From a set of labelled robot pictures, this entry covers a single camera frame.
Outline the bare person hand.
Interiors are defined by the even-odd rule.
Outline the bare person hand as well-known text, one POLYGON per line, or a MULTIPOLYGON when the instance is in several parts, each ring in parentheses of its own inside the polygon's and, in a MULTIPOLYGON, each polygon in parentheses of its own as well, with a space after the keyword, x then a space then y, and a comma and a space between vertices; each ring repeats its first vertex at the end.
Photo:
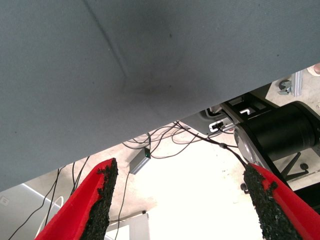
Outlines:
POLYGON ((309 72, 309 74, 311 74, 312 76, 316 76, 319 77, 320 76, 320 63, 316 63, 312 66, 309 66, 307 68, 307 71, 309 72))

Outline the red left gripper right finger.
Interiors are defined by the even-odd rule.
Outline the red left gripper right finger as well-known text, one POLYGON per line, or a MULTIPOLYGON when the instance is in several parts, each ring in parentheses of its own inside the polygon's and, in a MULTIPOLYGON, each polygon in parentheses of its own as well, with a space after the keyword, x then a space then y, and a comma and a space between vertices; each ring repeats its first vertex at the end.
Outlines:
POLYGON ((320 215, 271 171, 249 163, 243 179, 265 240, 320 238, 320 215))

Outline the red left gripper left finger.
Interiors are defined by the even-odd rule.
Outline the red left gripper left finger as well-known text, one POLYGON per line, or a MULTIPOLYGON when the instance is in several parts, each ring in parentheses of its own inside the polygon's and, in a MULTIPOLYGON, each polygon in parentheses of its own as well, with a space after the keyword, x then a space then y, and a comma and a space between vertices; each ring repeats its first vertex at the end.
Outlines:
POLYGON ((115 158, 98 163, 36 239, 104 239, 117 176, 115 158))

